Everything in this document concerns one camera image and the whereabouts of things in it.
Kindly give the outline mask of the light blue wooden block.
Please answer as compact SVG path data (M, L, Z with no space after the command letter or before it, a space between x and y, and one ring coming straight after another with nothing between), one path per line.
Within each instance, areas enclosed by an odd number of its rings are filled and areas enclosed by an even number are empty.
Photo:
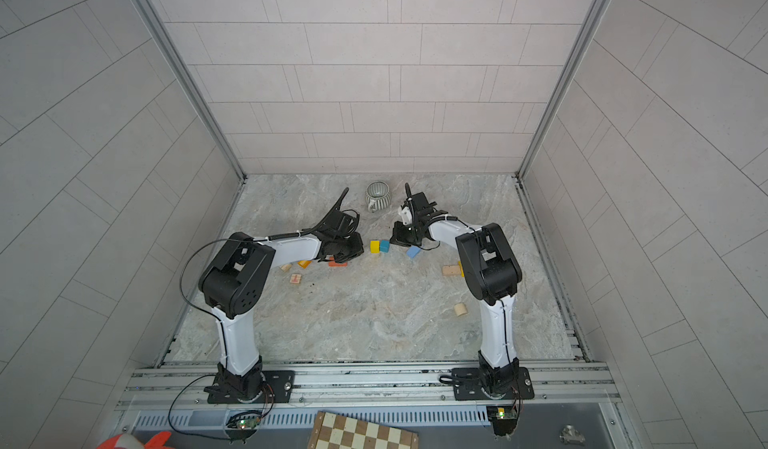
M406 251L406 254L409 258L413 259L415 258L419 253L421 252L421 248L417 246L411 246Z

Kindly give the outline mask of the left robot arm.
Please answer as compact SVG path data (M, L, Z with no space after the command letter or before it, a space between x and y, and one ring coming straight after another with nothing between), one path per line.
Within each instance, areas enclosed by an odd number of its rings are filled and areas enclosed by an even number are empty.
M217 373L205 388L209 403L249 403L267 393L253 312L270 271L300 261L341 264L362 255L359 220L357 211L334 207L308 229L261 238L235 232L223 241L198 282L221 343Z

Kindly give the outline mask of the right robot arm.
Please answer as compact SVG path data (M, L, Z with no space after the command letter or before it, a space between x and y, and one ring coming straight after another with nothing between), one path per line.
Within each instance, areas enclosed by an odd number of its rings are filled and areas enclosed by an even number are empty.
M466 285L480 307L479 383L492 398L521 397L525 376L514 345L513 309L523 272L503 229L496 223L470 225L437 209L409 185L405 191L390 242L421 247L429 239L457 250Z

